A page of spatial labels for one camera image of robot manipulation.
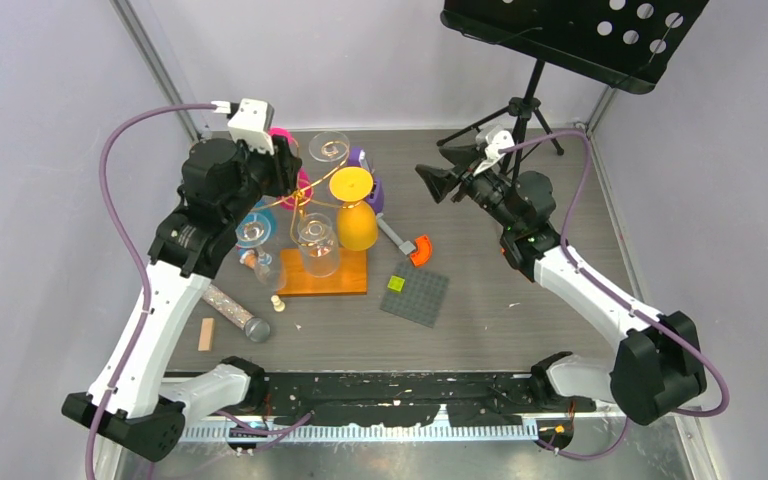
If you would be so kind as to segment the clear wine glass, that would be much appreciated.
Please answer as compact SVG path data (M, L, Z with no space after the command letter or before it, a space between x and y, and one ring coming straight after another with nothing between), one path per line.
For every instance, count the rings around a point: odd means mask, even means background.
M241 250L255 250L258 255L257 264L252 269L258 281L269 291L277 292L286 284L286 274L279 255L270 253L263 231L256 223L254 213L249 213L235 230L239 256Z

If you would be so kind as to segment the blue plastic goblet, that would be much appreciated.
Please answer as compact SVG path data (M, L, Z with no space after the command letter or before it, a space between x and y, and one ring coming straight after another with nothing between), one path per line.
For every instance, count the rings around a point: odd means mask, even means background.
M263 238L268 241L276 230L276 219L272 209L267 206L265 199L260 200L253 211L256 223L263 231Z

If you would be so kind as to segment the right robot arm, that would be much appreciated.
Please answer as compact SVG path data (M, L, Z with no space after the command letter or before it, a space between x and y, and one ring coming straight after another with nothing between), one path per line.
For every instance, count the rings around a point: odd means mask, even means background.
M487 212L502 228L500 246L511 268L562 299L614 352L611 362L559 352L535 364L529 389L537 406L551 411L585 397L649 425L706 391L694 322L638 302L589 265L551 224L556 202L546 175L525 171L509 179L480 170L484 157L476 146L440 153L451 168L415 168L434 201L468 198Z

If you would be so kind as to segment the gold wire glass rack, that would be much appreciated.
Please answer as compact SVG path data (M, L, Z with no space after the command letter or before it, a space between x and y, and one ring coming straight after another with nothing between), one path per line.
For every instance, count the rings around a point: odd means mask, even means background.
M329 170L311 179L300 170L290 192L257 207L238 228L239 263L276 296L361 295L368 292L366 251L377 241L373 213L365 198L373 177L350 164L351 143L338 131L325 131L308 144L310 156ZM278 254L264 245L277 228L264 215L288 203L292 212L291 249Z

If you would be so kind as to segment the orange plastic goblet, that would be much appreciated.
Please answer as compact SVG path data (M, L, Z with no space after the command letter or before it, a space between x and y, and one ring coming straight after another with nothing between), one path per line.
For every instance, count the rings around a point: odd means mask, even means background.
M376 215L366 199L372 192L372 175L361 167L339 169L329 180L332 196L342 203L336 230L340 244L351 251L366 251L378 239Z

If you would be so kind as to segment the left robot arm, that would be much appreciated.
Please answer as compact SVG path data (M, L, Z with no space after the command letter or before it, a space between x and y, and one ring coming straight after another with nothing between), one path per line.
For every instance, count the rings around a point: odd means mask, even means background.
M258 152L225 138L196 143L182 165L180 202L157 227L142 288L107 366L62 413L136 455L158 462L187 426L227 407L258 412L267 398L262 367L231 356L165 389L161 383L190 314L237 243L236 228L265 196L295 189L301 159L290 141Z

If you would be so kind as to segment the clear champagne flute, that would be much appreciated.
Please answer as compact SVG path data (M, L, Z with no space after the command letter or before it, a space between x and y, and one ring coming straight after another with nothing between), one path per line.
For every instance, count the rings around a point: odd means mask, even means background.
M323 131L310 140L308 151L320 163L339 164L349 158L351 144L342 132Z

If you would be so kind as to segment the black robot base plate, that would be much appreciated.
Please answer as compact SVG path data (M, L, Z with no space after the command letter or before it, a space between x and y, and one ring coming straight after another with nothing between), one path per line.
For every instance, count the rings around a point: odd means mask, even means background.
M447 413L456 427L508 426L519 415L592 413L586 398L540 400L521 372L272 372L256 400L224 406L290 426L426 426Z

